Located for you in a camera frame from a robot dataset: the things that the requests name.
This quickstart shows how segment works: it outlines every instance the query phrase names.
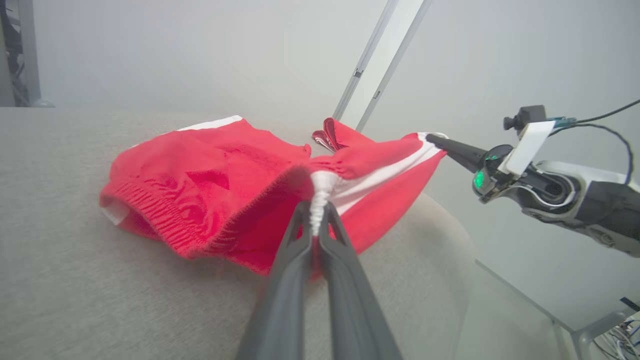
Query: white backdrop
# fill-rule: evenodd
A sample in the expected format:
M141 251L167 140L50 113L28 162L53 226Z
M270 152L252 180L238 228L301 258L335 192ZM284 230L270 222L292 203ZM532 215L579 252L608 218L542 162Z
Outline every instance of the white backdrop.
M33 0L59 108L333 114L386 0Z
M614 110L640 99L638 19L631 0L434 0L363 134L440 131L490 149L517 142L502 119L521 106L579 119ZM640 106L601 123L640 154ZM537 159L627 170L622 143L596 129L551 138ZM640 301L640 259L539 223L510 200L482 205L471 179L446 158L426 192L467 228L483 264L567 327L625 309L623 296Z

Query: wire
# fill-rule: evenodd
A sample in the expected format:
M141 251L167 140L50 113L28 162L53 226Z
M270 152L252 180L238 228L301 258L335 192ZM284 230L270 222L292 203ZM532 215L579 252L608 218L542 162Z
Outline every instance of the wire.
M616 341L616 351L618 352L618 357L620 357L621 360L627 360L627 357L622 354L622 346L622 341Z
M608 351L606 351L605 349L603 349L597 342L596 339L593 339L593 343L600 349L600 351L605 354L606 356L609 356L611 359L615 359L617 360L618 357L615 355L612 355L611 353L609 353Z
M614 130L609 129L608 127L602 126L602 125L575 124L575 125L562 127L562 128L560 128L558 130L555 130L549 136L554 136L555 134L558 134L560 131L567 130L567 129L573 129L574 127L587 127L587 126L589 126L589 127L597 127L598 129L603 129L605 131L608 131L608 132L612 133L613 135L616 135L620 139L620 141L622 141L625 144L625 146L627 147L627 155L628 155L628 159L629 159L628 170L627 170L627 178L625 179L625 185L629 185L629 183L631 182L631 174L633 174L633 172L634 172L634 153L631 151L631 145L629 145L629 142L627 141L627 139L622 137L622 135L620 135L617 131L614 131Z
M613 338L613 336L611 336L611 332L609 332L609 333L605 333L605 334L602 334L602 335L600 335L600 336L604 339L605 344L607 344L607 346L609 347L609 349L611 349L611 351L612 351L614 354L618 352L618 351L616 350L616 347L615 347L616 340Z
M629 355L634 356L634 353L632 353L627 347L622 348L622 350L624 350Z
M636 100L636 101L632 102L632 103L631 103L631 104L629 104L629 105L624 105L624 106L623 106L623 107L621 107L620 109L614 110L614 111L612 111L612 112L610 112L610 113L606 113L606 114L601 115L601 116L592 117L592 118L590 118L590 119L578 120L578 121L576 121L575 123L576 123L576 124L583 124L583 123L585 123L585 122L591 122L591 121L596 121L596 120L604 119L604 118L606 118L606 117L610 117L611 115L617 114L617 113L619 113L619 112L621 112L621 111L623 111L623 110L629 109L629 108L630 108L631 106L633 106L633 105L638 105L638 104L640 104L640 100Z
M631 339L629 339L629 337L627 336L627 334L625 334L624 331L620 330L617 327L613 328L615 331L618 331L620 333L620 335L622 335L622 337L627 341L627 343L631 346L629 346L631 348L631 350L634 352L634 355L636 356L637 360L640 360L640 354L638 354L638 351L636 350L636 348L633 346L633 343L631 342Z

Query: gray upholstered surface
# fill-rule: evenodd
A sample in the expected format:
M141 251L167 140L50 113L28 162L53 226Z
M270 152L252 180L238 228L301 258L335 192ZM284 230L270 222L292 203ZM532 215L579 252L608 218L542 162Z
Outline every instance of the gray upholstered surface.
M233 358L263 279L181 259L97 203L120 151L221 115L0 108L0 359ZM298 145L321 126L249 121ZM426 195L361 255L405 358L453 357L473 255ZM307 359L329 359L326 286L307 292Z

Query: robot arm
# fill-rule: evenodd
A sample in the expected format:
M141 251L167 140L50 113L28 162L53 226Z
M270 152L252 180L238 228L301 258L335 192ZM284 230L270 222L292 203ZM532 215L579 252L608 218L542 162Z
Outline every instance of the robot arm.
M531 163L554 129L575 119L547 119L542 105L522 108L505 129L515 127L520 142L489 151L427 135L427 141L473 172L472 189L483 204L507 197L541 222L592 237L598 243L640 258L640 188L623 174L558 161Z

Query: red garment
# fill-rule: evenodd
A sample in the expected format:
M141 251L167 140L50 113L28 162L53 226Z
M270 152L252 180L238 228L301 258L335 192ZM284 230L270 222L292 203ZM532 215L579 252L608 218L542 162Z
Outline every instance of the red garment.
M299 201L312 201L316 234L332 201L361 253L402 217L444 156L424 133L309 159L309 145L241 117L181 130L121 153L100 206L118 226L182 257L223 256L262 275Z
M323 129L314 131L312 137L317 143L333 152L345 147L375 143L370 138L333 118L325 119Z

